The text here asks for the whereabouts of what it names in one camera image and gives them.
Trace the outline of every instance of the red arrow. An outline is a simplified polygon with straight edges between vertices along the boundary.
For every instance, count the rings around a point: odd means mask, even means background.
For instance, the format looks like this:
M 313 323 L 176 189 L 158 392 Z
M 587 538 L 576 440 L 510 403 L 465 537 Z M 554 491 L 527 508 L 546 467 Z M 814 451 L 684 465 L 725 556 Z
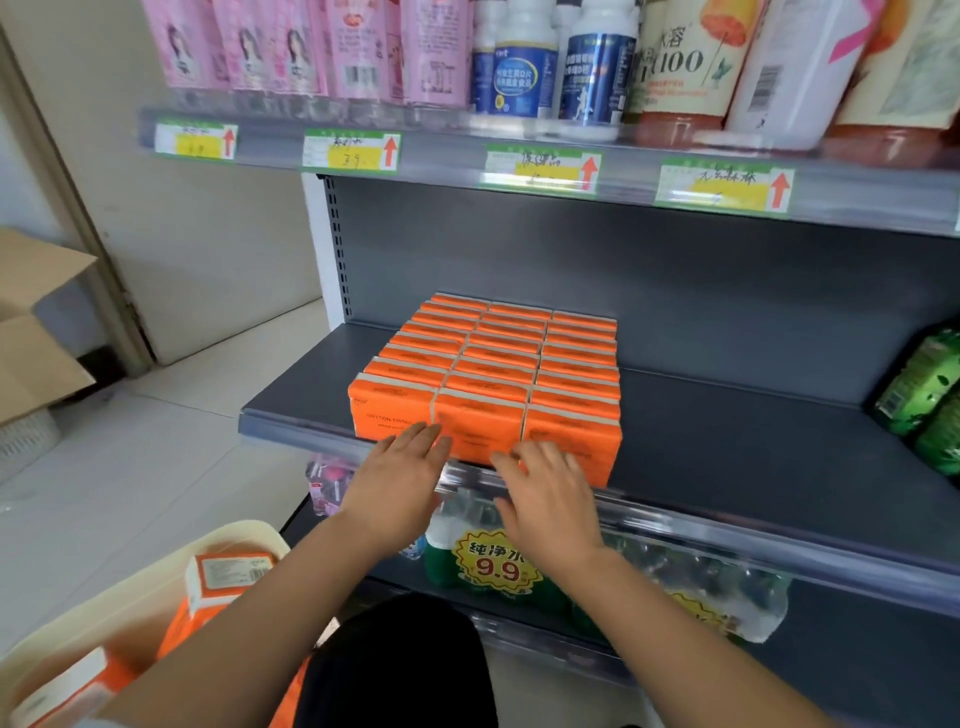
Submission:
M 774 190 L 774 203 L 770 207 L 777 209 L 783 202 L 783 193 L 790 189 L 790 182 L 786 180 L 786 175 L 780 172 L 780 176 L 773 180 L 770 186 Z
M 227 133 L 224 134 L 224 156 L 227 159 L 230 159 L 230 146 L 232 146 L 233 141 L 236 139 L 236 136 L 233 135 L 233 129 L 227 129 Z
M 387 138 L 387 143 L 383 146 L 383 151 L 387 153 L 386 167 L 389 169 L 394 166 L 394 152 L 396 151 L 396 142 L 392 136 Z
M 587 157 L 587 161 L 584 162 L 584 166 L 580 168 L 580 171 L 584 173 L 584 189 L 587 189 L 590 186 L 590 180 L 593 179 L 593 174 L 599 171 L 600 167 L 597 166 L 597 163 L 593 161 L 593 157 Z

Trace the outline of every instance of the barcode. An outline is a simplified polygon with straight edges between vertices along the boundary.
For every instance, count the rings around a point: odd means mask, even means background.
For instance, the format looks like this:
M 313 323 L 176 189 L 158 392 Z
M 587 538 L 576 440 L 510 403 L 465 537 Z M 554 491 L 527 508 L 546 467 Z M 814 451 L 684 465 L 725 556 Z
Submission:
M 891 392 L 877 403 L 876 408 L 887 417 L 893 417 L 903 404 L 904 396 L 900 392 Z
M 760 77 L 756 79 L 754 98 L 750 100 L 747 111 L 766 111 L 770 108 L 770 100 L 777 91 L 782 70 L 782 65 L 765 65 L 760 69 Z
M 376 67 L 372 65 L 344 66 L 344 80 L 347 85 L 376 88 Z

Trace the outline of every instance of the right hand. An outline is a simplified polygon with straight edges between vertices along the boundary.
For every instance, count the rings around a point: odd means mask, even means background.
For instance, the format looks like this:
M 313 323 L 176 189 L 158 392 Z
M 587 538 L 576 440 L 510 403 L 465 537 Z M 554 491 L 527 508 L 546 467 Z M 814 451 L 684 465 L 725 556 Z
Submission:
M 576 458 L 553 443 L 528 440 L 513 455 L 491 456 L 513 501 L 495 501 L 507 538 L 538 569 L 564 581 L 605 548 L 593 493 Z

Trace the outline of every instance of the left hand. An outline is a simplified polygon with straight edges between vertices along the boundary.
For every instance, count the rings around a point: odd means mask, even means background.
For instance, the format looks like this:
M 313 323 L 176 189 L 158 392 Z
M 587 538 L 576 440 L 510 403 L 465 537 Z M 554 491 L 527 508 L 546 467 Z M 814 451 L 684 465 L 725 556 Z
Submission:
M 379 558 L 412 544 L 440 505 L 434 488 L 450 454 L 450 438 L 434 446 L 439 434 L 439 425 L 416 423 L 381 440 L 347 488 L 334 518 L 365 528 Z

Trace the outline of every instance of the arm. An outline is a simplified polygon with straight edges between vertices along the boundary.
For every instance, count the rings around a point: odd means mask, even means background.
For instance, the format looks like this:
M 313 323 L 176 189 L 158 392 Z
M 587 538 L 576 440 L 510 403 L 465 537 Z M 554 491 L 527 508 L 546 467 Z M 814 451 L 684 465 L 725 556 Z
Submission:
M 550 443 L 493 463 L 513 503 L 507 536 L 590 615 L 670 728 L 829 728 L 833 723 L 743 650 L 691 617 L 600 537 L 576 459 Z
M 99 717 L 131 728 L 262 726 L 353 588 L 426 530 L 450 451 L 440 427 L 378 443 L 336 516 L 224 612 L 116 696 Z

